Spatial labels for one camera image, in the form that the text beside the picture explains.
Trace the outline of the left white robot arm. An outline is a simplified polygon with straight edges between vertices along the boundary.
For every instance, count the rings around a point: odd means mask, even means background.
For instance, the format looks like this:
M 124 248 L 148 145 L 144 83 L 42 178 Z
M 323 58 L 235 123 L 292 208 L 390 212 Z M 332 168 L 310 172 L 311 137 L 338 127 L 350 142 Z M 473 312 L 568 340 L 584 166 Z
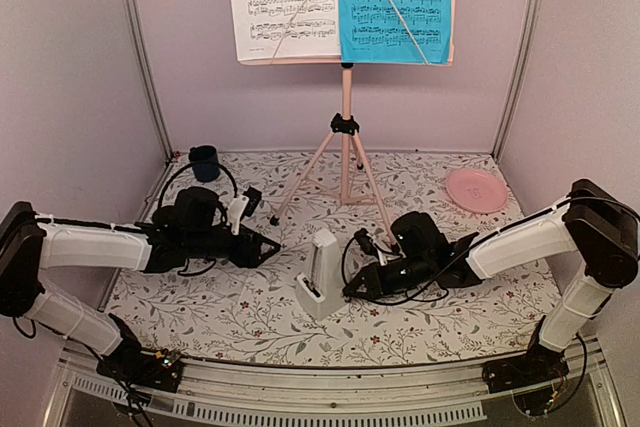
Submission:
M 126 380 L 141 380 L 149 362 L 126 323 L 88 307 L 40 273 L 73 267 L 163 274 L 192 259 L 257 268 L 281 249 L 242 223 L 260 198 L 249 189 L 223 205 L 215 192 L 191 187 L 173 204 L 159 206 L 150 222 L 128 225 L 46 216 L 18 201 L 1 221 L 1 314 L 83 343 Z

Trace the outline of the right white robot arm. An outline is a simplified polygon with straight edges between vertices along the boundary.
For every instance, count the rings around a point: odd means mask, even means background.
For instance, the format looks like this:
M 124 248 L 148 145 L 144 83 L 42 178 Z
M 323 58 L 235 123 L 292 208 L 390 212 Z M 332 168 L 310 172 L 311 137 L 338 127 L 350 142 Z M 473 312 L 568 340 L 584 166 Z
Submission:
M 417 211 L 396 219 L 391 230 L 400 248 L 396 259 L 362 267 L 345 282 L 345 297 L 383 305 L 393 295 L 413 299 L 432 283 L 475 286 L 535 261 L 580 255 L 582 265 L 561 301 L 539 322 L 532 349 L 518 359 L 517 374 L 527 383 L 552 371 L 555 353 L 639 272 L 638 213 L 589 179 L 574 182 L 555 204 L 485 236 L 450 242 L 429 214 Z

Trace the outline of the white metronome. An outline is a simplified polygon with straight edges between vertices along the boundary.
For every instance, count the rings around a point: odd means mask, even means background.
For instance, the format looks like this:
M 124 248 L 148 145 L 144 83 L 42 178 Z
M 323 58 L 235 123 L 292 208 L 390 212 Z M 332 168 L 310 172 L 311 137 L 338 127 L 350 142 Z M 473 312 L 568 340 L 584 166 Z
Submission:
M 314 320 L 322 321 L 345 305 L 342 294 L 341 250 L 328 229 L 314 233 L 309 254 L 308 272 L 295 278 L 299 305 Z

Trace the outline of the pink music stand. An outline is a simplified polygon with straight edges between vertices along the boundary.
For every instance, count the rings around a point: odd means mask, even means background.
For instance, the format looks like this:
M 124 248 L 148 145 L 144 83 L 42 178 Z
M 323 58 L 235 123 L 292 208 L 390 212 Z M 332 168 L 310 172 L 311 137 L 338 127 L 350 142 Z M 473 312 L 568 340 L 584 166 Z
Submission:
M 342 204 L 374 204 L 381 215 L 384 230 L 391 230 L 391 223 L 384 201 L 374 179 L 373 170 L 355 121 L 352 108 L 353 67 L 357 63 L 347 63 L 341 59 L 337 62 L 322 64 L 338 64 L 342 71 L 342 107 L 330 122 L 329 132 L 322 141 L 312 159 L 304 170 L 296 177 L 285 199 L 273 213 L 270 222 L 277 225 L 283 218 L 288 204 L 294 199 L 298 190 L 306 183 L 311 183 L 311 171 L 321 155 L 325 153 L 334 138 L 341 140 L 341 177 L 338 189 L 329 189 L 328 194 L 336 197 Z

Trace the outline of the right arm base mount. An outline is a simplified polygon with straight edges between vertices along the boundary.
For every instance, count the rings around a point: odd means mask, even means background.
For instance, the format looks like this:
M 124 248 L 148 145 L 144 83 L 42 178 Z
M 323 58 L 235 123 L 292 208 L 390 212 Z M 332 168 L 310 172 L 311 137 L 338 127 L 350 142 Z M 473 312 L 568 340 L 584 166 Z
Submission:
M 569 373 L 564 352 L 535 344 L 524 354 L 485 362 L 482 378 L 490 393 L 524 388 L 560 379 Z

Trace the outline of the white sheet music page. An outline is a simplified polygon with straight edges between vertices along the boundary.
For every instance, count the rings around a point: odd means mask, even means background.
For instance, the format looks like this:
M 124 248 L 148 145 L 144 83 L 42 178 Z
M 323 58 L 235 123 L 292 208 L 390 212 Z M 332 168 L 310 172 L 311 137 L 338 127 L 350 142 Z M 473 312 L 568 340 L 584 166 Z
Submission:
M 340 60 L 339 0 L 230 0 L 245 65 Z

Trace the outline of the blue sheet music page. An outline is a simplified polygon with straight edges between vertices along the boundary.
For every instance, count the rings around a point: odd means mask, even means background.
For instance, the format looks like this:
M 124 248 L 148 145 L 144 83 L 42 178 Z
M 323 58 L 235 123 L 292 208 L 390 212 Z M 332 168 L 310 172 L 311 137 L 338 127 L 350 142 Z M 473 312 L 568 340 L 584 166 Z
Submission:
M 449 65 L 454 14 L 455 0 L 339 0 L 341 59 Z

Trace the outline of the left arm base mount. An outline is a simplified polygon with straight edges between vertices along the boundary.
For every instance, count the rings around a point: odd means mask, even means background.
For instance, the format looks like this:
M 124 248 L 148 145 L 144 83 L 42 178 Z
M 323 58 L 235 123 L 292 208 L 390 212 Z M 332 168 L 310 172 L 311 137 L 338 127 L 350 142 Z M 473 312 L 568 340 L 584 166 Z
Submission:
M 115 350 L 101 356 L 96 372 L 123 384 L 169 393 L 178 391 L 184 364 L 177 351 L 146 352 L 137 340 L 123 339 Z

